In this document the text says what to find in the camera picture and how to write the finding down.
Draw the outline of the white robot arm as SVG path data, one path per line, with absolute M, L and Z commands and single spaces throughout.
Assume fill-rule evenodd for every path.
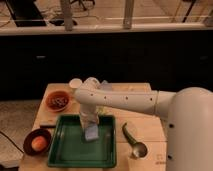
M 156 115 L 167 120 L 166 171 L 213 171 L 213 92 L 190 87 L 178 92 L 104 90 L 90 77 L 74 92 L 80 113 L 98 106 Z

